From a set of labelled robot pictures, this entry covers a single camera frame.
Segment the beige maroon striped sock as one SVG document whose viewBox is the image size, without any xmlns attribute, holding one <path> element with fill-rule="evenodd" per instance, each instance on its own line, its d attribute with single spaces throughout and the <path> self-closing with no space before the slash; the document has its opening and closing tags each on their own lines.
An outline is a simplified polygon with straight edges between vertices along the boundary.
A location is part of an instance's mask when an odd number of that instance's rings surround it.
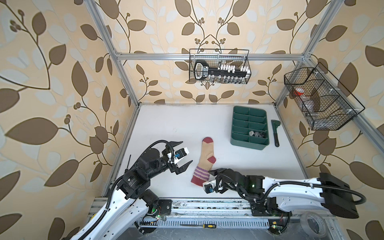
<svg viewBox="0 0 384 240">
<path fill-rule="evenodd" d="M 210 178 L 209 171 L 216 162 L 214 155 L 214 141 L 211 137 L 206 137 L 202 141 L 202 151 L 197 167 L 193 173 L 191 182 L 202 187 L 203 183 Z"/>
</svg>

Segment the black argyle sock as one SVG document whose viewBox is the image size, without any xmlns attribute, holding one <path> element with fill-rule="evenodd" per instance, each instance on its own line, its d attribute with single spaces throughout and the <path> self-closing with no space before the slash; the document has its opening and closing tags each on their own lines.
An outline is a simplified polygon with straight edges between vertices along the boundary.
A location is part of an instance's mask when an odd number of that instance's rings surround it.
<svg viewBox="0 0 384 240">
<path fill-rule="evenodd" d="M 267 137 L 266 133 L 260 131 L 249 131 L 249 136 L 263 139 Z"/>
</svg>

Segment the green compartment tray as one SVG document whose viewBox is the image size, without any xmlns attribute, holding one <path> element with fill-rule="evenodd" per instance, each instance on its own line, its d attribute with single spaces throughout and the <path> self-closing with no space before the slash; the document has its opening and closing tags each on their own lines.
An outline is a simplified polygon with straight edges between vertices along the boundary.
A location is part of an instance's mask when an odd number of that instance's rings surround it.
<svg viewBox="0 0 384 240">
<path fill-rule="evenodd" d="M 267 137 L 249 136 L 249 131 L 266 133 Z M 262 109 L 235 106 L 231 127 L 231 144 L 237 147 L 263 150 L 270 143 L 267 112 Z"/>
</svg>

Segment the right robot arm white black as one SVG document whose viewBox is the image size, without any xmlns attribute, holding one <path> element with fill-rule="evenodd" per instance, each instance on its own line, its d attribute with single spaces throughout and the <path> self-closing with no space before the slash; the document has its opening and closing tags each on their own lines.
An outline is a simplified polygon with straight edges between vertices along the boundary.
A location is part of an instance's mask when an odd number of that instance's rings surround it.
<svg viewBox="0 0 384 240">
<path fill-rule="evenodd" d="M 345 219 L 357 219 L 356 206 L 364 204 L 366 197 L 328 173 L 304 180 L 242 175 L 232 169 L 209 171 L 214 177 L 203 183 L 207 194 L 236 192 L 250 204 L 254 217 L 292 215 L 294 211 L 328 211 Z"/>
</svg>

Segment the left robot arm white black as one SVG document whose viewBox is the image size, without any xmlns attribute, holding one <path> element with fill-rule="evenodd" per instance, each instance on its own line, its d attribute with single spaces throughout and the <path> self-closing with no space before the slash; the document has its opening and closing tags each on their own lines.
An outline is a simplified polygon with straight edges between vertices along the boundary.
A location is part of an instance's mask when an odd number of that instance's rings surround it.
<svg viewBox="0 0 384 240">
<path fill-rule="evenodd" d="M 167 170 L 179 175 L 191 164 L 177 165 L 190 153 L 187 148 L 176 151 L 178 145 L 179 142 L 159 140 L 147 147 L 113 183 L 101 210 L 72 239 L 116 240 L 140 219 L 156 213 L 159 198 L 149 189 L 151 179 Z"/>
</svg>

